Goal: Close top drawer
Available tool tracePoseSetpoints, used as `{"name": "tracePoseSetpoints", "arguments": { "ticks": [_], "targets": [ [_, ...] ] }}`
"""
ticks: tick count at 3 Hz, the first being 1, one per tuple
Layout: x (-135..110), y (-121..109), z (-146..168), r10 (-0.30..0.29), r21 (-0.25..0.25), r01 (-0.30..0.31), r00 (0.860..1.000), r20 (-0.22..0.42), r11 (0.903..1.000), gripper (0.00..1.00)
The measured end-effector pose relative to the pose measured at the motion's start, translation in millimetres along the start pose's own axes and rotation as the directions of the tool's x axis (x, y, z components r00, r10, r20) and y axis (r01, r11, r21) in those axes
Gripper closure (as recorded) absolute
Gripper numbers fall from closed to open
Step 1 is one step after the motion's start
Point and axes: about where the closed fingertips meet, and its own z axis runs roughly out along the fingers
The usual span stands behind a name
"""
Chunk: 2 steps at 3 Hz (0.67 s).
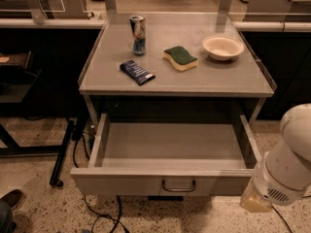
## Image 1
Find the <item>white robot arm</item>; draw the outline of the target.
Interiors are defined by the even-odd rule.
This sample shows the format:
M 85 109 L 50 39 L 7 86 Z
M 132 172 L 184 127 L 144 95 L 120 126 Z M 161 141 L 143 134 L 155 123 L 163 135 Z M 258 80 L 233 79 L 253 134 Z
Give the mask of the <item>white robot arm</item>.
M 240 206 L 267 213 L 273 205 L 289 206 L 311 184 L 311 104 L 289 109 L 280 121 L 280 142 L 258 161 Z

